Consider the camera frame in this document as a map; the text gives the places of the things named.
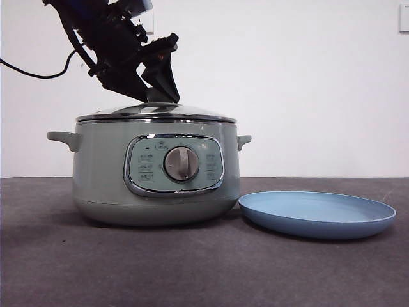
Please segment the silver knob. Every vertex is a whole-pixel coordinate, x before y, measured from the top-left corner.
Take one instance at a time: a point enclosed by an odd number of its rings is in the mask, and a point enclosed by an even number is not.
[[[176,181],[186,181],[199,170],[199,158],[187,147],[176,147],[167,153],[164,161],[166,173]]]

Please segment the white backdrop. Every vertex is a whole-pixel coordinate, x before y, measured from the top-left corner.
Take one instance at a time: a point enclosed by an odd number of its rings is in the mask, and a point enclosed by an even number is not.
[[[156,0],[155,36],[180,37],[181,104],[238,120],[253,142],[242,176],[409,176],[409,35],[396,0]],[[62,69],[73,49],[51,6],[1,1],[1,57]],[[72,153],[46,140],[75,117],[136,101],[103,90],[75,55],[43,81],[1,73],[2,177],[70,176]]]

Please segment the power cord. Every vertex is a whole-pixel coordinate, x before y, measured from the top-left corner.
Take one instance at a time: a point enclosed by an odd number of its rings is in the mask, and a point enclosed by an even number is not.
[[[58,74],[55,74],[55,75],[36,75],[36,74],[32,74],[31,72],[26,72],[26,71],[24,71],[24,70],[22,70],[22,69],[19,69],[19,68],[16,67],[16,66],[13,66],[13,65],[10,64],[10,63],[7,63],[7,62],[6,62],[5,60],[3,60],[2,58],[0,58],[0,64],[3,64],[3,65],[5,65],[5,66],[7,66],[8,68],[11,68],[11,69],[15,70],[16,72],[19,72],[19,73],[21,73],[21,74],[23,74],[23,75],[28,75],[29,77],[34,77],[34,78],[39,78],[39,79],[53,79],[53,78],[57,78],[57,77],[59,77],[59,76],[61,76],[61,75],[63,75],[63,74],[66,73],[66,71],[68,70],[68,66],[69,66],[69,64],[70,64],[70,60],[71,60],[72,56],[73,56],[76,52],[77,52],[77,51],[74,50],[73,52],[71,52],[71,53],[68,55],[68,57],[67,57],[67,59],[66,59],[66,62],[65,62],[65,67],[64,67],[63,71],[62,71],[62,72],[59,72]]]

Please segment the pot lid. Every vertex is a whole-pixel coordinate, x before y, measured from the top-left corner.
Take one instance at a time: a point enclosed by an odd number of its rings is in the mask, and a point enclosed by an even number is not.
[[[99,111],[94,114],[77,117],[77,122],[129,119],[206,120],[236,123],[234,118],[228,118],[197,107],[183,106],[172,102],[148,102],[136,106]]]

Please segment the gray table surface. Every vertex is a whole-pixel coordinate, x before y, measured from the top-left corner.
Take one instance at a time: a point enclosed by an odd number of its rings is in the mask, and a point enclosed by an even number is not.
[[[409,306],[409,178],[243,178],[242,194],[310,190],[397,210],[359,240],[302,239],[245,220],[124,228],[79,215],[70,178],[1,181],[2,306]]]

